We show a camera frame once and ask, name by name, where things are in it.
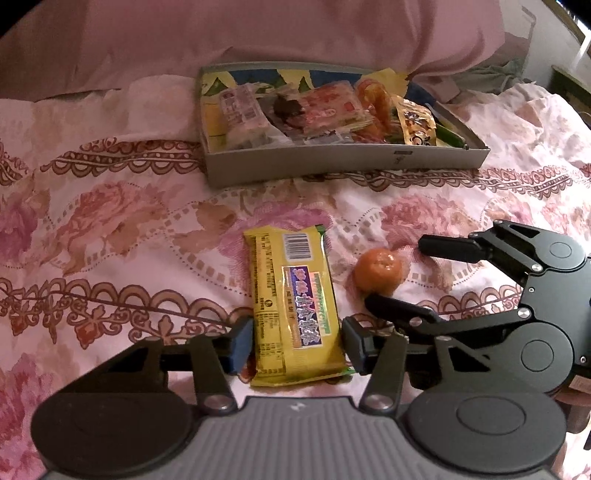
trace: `metal pivot screw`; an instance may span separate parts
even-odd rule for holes
[[[521,307],[519,310],[517,310],[517,316],[525,320],[531,317],[531,312],[529,309]]]
[[[204,401],[203,405],[209,410],[223,412],[232,407],[233,401],[227,395],[209,395]]]
[[[363,399],[363,404],[375,411],[389,410],[394,406],[394,400],[386,395],[380,395],[379,393],[372,393]]]

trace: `snack bag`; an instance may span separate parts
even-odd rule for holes
[[[226,149],[293,145],[267,120],[256,101],[254,88],[255,85],[245,83],[219,93],[218,104],[226,124]]]
[[[436,125],[431,111],[396,96],[398,116],[407,145],[437,145]]]
[[[283,86],[276,91],[276,96],[274,115],[304,137],[317,137],[331,131],[351,132],[372,122],[371,115],[345,80],[303,93],[293,86]]]
[[[361,143],[403,143],[404,133],[396,104],[386,87],[371,78],[362,78],[355,84],[355,93],[361,105],[373,117],[373,123],[354,133]]]
[[[335,145],[355,143],[347,128],[325,130],[319,135],[305,136],[302,129],[290,125],[289,119],[303,115],[304,109],[298,99],[300,92],[292,84],[279,87],[258,99],[265,116],[296,145]]]
[[[352,373],[340,345],[324,227],[291,232],[267,226],[244,235],[255,314],[252,385],[278,387]]]

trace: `floral bedsheet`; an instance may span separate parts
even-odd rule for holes
[[[2,480],[43,472],[29,426],[52,392],[142,338],[214,335],[251,311],[248,228],[326,225],[340,315],[378,327],[350,277],[368,248],[409,255],[397,296],[456,319],[512,309],[520,288],[486,264],[422,257],[422,234],[467,235],[504,218],[591,247],[591,132],[541,87],[454,107],[492,149],[478,171],[342,173],[225,190],[206,182],[194,87],[159,76],[78,100],[0,100]],[[231,380],[239,402],[253,393],[357,400],[366,383],[254,391],[252,367]],[[186,377],[170,383],[190,399]],[[589,479],[586,432],[567,438],[564,479]]]

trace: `yellow snack package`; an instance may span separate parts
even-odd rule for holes
[[[435,146],[437,125],[431,110],[399,96],[393,96],[392,99],[398,110],[404,143]]]
[[[347,375],[324,227],[244,232],[251,255],[256,375],[279,387]]]

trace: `barcode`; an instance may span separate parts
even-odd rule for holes
[[[310,240],[307,233],[287,233],[283,235],[285,258],[292,260],[312,260]]]
[[[252,282],[254,283],[254,302],[255,304],[258,302],[258,268],[257,263],[258,259],[256,258],[256,238],[252,240],[251,245],[251,261],[252,261]]]

